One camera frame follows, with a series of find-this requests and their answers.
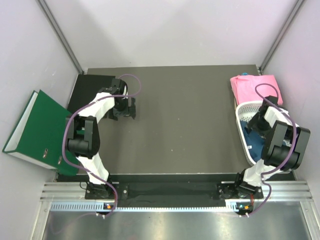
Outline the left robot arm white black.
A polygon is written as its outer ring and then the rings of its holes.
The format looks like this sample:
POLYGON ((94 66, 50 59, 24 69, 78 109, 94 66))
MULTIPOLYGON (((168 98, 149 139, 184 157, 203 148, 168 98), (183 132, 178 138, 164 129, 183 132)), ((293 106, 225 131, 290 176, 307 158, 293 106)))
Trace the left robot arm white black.
POLYGON ((63 153, 69 152, 80 162, 89 177, 86 199, 108 199, 114 196, 114 187, 104 167, 99 149, 101 145, 98 123, 103 118, 136 118, 136 99, 129 94, 127 83, 113 78, 110 86, 101 88, 94 99, 66 118, 63 153))

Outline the white perforated plastic basket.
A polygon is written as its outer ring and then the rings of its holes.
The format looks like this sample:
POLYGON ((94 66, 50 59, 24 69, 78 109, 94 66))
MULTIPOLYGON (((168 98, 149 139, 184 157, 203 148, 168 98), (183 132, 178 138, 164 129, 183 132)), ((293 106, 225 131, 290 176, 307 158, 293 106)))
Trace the white perforated plastic basket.
POLYGON ((235 108, 235 122, 238 129, 238 134, 245 154, 245 158, 250 166, 254 166, 256 162, 254 162, 251 158, 249 150, 246 146, 240 121, 246 121, 248 123, 253 118, 253 116, 259 111, 259 108, 262 106, 262 102, 262 100, 243 102, 235 108))

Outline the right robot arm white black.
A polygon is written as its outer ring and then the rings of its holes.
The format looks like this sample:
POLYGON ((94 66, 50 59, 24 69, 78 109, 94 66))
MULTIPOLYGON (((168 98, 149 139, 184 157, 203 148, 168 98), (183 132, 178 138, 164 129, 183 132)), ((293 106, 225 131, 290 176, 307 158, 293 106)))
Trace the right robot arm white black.
POLYGON ((252 167, 236 175, 233 192, 239 198, 256 194, 271 176, 297 169, 311 131, 288 120, 276 96, 240 104, 236 124, 247 161, 252 167))

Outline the blue t shirt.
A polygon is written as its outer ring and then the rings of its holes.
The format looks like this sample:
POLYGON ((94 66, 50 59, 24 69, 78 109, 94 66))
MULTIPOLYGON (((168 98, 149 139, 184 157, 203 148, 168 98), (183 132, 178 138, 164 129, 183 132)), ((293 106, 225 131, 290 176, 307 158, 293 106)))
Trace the blue t shirt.
POLYGON ((262 138, 257 132, 252 130, 250 133, 247 133, 246 125, 247 122, 240 121, 241 129, 243 132, 245 145, 247 146, 250 157, 254 162, 258 162, 262 156, 262 150, 265 144, 265 139, 262 138))

